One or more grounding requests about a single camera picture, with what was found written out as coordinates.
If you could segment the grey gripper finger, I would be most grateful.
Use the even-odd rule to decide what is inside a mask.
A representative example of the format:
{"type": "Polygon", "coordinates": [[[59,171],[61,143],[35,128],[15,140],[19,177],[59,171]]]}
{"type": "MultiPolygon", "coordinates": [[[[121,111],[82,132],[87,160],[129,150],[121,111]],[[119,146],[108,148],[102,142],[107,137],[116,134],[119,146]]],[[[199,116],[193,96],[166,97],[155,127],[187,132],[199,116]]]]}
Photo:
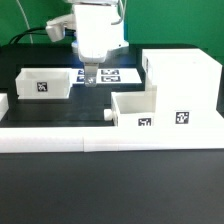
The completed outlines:
{"type": "Polygon", "coordinates": [[[96,76],[98,72],[98,65],[96,63],[84,64],[84,81],[87,87],[95,87],[97,85],[96,76]]]}

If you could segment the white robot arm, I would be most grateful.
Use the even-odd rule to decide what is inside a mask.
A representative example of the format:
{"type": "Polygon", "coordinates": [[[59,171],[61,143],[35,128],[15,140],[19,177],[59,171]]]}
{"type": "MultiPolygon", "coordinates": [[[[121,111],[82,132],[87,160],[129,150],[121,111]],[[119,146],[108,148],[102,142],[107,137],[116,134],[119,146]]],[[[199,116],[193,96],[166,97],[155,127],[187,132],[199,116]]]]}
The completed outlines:
{"type": "Polygon", "coordinates": [[[66,1],[72,5],[72,12],[49,20],[46,32],[56,42],[65,37],[65,29],[75,31],[72,48],[84,65],[84,83],[95,87],[99,65],[129,48],[124,39],[126,4],[122,0],[66,1]]]}

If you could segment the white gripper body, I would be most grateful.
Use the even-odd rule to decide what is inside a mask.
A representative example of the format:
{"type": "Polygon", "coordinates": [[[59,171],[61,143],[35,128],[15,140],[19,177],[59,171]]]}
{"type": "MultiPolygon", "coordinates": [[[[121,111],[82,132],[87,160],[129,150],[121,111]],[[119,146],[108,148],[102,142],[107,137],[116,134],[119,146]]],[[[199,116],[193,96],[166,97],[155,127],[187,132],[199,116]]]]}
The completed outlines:
{"type": "Polygon", "coordinates": [[[73,3],[72,12],[49,20],[46,31],[52,42],[75,30],[77,51],[83,63],[103,63],[109,51],[122,46],[122,21],[117,3],[73,3]]]}

